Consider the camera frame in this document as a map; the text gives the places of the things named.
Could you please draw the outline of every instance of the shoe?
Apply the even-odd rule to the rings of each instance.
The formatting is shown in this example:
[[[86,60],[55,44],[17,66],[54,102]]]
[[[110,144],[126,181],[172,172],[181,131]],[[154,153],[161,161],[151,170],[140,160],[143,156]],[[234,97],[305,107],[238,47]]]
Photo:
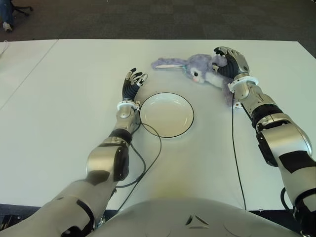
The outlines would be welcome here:
[[[3,28],[5,31],[12,31],[12,27],[9,23],[4,22],[3,23]]]

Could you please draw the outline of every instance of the white plush belly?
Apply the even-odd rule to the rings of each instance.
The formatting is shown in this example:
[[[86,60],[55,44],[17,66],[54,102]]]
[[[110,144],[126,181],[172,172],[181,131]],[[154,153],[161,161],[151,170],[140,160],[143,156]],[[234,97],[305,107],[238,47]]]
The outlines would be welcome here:
[[[206,73],[205,80],[216,87],[223,88],[224,78],[221,75],[216,75],[214,73]]]

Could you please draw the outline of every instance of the stuffed bunny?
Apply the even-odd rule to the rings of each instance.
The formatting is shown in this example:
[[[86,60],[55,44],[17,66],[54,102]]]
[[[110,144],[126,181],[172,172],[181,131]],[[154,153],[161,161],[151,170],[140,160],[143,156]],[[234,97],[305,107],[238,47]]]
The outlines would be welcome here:
[[[211,56],[208,54],[196,54],[183,60],[179,58],[160,58],[152,63],[153,69],[167,69],[179,68],[182,69],[185,75],[197,83],[204,83],[205,81],[212,85],[222,88],[226,103],[232,106],[233,94],[229,91],[227,84],[233,80],[226,78],[213,69],[213,64],[223,67],[227,64],[225,57],[216,55]],[[240,103],[234,102],[234,107],[239,107]]]

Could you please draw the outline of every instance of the white table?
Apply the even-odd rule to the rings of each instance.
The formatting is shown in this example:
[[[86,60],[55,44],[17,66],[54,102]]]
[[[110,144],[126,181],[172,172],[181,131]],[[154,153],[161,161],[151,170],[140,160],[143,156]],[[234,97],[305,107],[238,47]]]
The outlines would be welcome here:
[[[53,40],[10,42],[0,56],[0,108],[28,77],[46,53],[57,42]],[[0,53],[5,43],[0,43]]]
[[[261,88],[309,135],[316,147],[316,60],[297,42],[247,40],[59,40],[0,111],[0,203],[41,206],[85,176],[90,151],[107,137],[121,100],[122,80],[137,67],[149,74],[138,99],[157,92],[184,96],[195,111],[183,135],[163,139],[152,170],[125,207],[163,197],[199,197],[242,207],[231,140],[231,110],[221,91],[181,72],[157,72],[159,57],[188,58],[220,45],[242,52]],[[277,168],[266,165],[244,111],[235,113],[235,141],[247,208],[282,209]],[[149,164],[158,138],[141,129],[133,143]],[[141,172],[130,152],[132,181]],[[123,202],[119,190],[108,209]]]

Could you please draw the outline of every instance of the plush rabbit ear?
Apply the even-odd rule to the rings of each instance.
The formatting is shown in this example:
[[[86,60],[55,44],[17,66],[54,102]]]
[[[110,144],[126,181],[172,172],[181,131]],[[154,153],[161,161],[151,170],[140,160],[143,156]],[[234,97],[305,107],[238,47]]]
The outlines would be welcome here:
[[[152,63],[153,69],[183,68],[187,61],[179,58],[160,58]]]

